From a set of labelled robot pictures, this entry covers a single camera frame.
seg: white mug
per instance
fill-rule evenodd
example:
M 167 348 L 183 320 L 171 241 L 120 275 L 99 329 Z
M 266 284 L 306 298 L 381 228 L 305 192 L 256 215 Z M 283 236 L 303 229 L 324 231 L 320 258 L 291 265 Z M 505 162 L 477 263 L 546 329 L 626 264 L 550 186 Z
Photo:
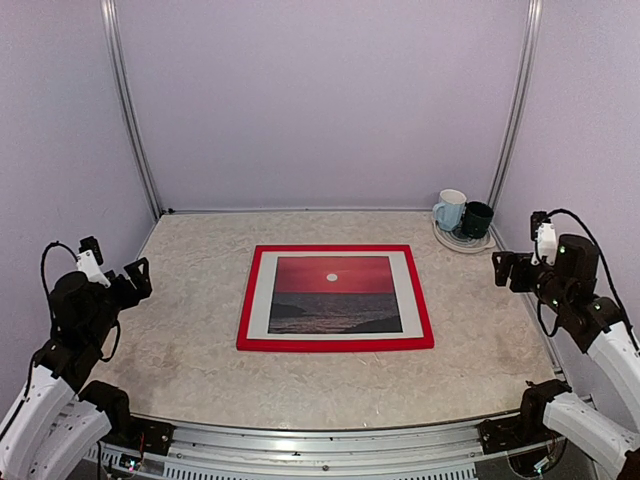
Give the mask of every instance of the white mug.
M 440 202 L 433 207 L 433 218 L 445 232 L 453 231 L 462 220 L 462 213 L 467 204 L 467 196 L 448 188 L 440 192 Z

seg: lavender wall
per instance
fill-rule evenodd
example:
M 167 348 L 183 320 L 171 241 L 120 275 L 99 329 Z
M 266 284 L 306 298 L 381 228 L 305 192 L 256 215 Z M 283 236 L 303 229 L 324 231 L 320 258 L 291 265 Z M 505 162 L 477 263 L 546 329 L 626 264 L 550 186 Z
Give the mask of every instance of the lavender wall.
M 101 22 L 84 0 L 5 2 L 0 15 L 0 416 L 48 338 L 43 248 L 95 235 L 120 268 L 153 223 Z M 50 260 L 50 283 L 74 268 L 64 251 Z
M 640 3 L 546 0 L 523 124 L 496 224 L 531 251 L 529 215 L 565 207 L 593 230 L 640 327 Z M 560 231 L 579 232 L 570 220 Z M 608 294 L 601 272 L 599 292 Z M 569 336 L 556 340 L 571 383 L 631 427 L 597 366 Z
M 118 2 L 163 204 L 485 199 L 527 0 Z

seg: ocean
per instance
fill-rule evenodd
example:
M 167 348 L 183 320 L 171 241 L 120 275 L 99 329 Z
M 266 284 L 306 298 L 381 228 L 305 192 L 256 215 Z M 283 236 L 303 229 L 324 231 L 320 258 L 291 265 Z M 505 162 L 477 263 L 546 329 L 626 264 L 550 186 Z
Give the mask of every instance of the ocean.
M 269 333 L 402 332 L 394 293 L 274 293 Z

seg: dark green mug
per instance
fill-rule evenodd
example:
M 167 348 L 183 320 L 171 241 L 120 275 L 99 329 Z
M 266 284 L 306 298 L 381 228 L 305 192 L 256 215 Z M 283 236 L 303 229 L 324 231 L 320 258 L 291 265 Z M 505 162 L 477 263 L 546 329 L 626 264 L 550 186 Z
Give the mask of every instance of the dark green mug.
M 461 232 L 469 238 L 484 238 L 493 220 L 493 209 L 482 202 L 469 202 L 462 217 Z

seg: beige table surface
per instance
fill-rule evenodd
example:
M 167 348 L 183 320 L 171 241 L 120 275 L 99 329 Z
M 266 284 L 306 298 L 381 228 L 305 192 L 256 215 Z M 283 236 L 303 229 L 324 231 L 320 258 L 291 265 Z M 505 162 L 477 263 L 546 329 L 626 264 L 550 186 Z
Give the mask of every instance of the beige table surface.
M 143 253 L 154 292 L 121 313 L 117 355 L 94 378 L 125 389 L 133 412 L 239 427 L 408 426 L 518 408 L 526 380 L 553 378 L 539 334 L 522 298 L 494 286 L 490 253 L 441 246 L 430 215 L 165 215 Z M 435 349 L 238 352 L 255 246 L 305 243 L 411 245 Z

